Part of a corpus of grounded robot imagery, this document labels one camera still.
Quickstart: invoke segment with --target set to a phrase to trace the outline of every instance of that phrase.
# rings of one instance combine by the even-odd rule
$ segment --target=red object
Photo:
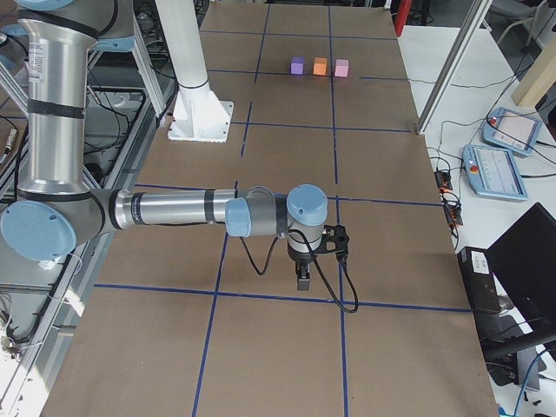
[[[394,23],[396,36],[401,36],[401,32],[403,32],[403,27],[406,25],[407,15],[411,10],[412,2],[413,0],[401,0],[400,2],[400,6],[398,7],[398,14],[396,15],[396,22]]]

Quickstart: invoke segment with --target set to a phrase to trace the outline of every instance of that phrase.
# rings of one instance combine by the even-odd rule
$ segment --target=white table
[[[453,40],[458,33],[457,28],[436,28],[407,26],[400,38],[401,54],[406,65],[407,76],[410,80],[424,80],[434,82],[452,47]],[[496,42],[487,30],[479,30],[471,42],[469,50],[461,63],[452,84],[484,86],[511,77],[513,71],[500,52]],[[464,89],[450,86],[439,108],[434,114],[431,124],[427,128],[427,146],[438,148],[440,144],[440,127],[443,121],[450,120],[459,123],[470,123],[484,118],[491,109],[507,82],[486,87],[484,89]],[[516,109],[520,113],[533,112],[532,108],[519,108],[511,98],[512,92],[519,82],[512,83],[510,88],[498,101],[496,107]],[[411,88],[418,113],[421,113],[428,96],[433,89],[431,83],[411,81]],[[445,123],[441,150],[449,154],[460,156],[463,147],[468,144],[473,134],[480,126],[480,122],[469,127]],[[548,129],[543,127],[539,140],[554,143]],[[481,142],[480,132],[474,137],[473,143]],[[536,147],[551,159],[556,159],[556,149]],[[431,156],[437,156],[430,149]],[[455,158],[446,158],[452,168],[460,164]],[[540,175],[556,172],[556,166],[544,161],[539,156],[516,158],[522,175]],[[431,161],[433,167],[437,160]],[[444,162],[439,162],[439,168],[445,168]],[[512,224],[523,215],[535,202],[541,202],[546,209],[556,217],[556,177],[548,179],[524,180],[529,200],[527,202],[505,202],[490,198],[478,197],[469,187],[466,174],[460,178],[459,170],[452,171],[452,184],[455,192],[462,201],[462,219],[464,226],[459,228],[460,242],[458,250],[464,246],[488,248]],[[523,321],[520,314],[512,311],[516,321]],[[527,325],[521,326],[524,331],[530,331]],[[547,376],[556,376],[556,364],[548,354],[543,356],[548,365]],[[556,414],[556,383],[540,380],[540,394],[530,394],[529,402],[522,403],[519,415],[533,416],[535,413],[548,415]],[[497,387],[493,383],[493,391],[499,404],[507,413],[513,413],[515,400],[519,388],[516,386]],[[537,407],[532,401],[542,399]]]

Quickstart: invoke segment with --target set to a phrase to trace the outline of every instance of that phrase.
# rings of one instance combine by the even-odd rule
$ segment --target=blue tablet device
[[[467,145],[462,158],[469,183],[478,195],[520,202],[527,199],[511,150]]]
[[[523,116],[514,110],[498,107],[483,124],[483,140],[529,156],[540,133],[540,120]]]

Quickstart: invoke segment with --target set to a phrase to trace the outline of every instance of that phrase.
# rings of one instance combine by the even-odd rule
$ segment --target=colored block
[[[327,58],[315,58],[313,65],[313,74],[316,76],[325,76],[327,74]]]
[[[335,76],[348,76],[349,61],[347,59],[336,59]]]
[[[297,76],[303,75],[303,56],[294,56],[292,58],[291,73]]]

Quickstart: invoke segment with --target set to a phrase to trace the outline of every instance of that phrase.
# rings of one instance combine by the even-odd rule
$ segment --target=wooden beam
[[[556,83],[556,36],[540,53],[535,64],[512,94],[520,107],[534,107],[550,87]]]

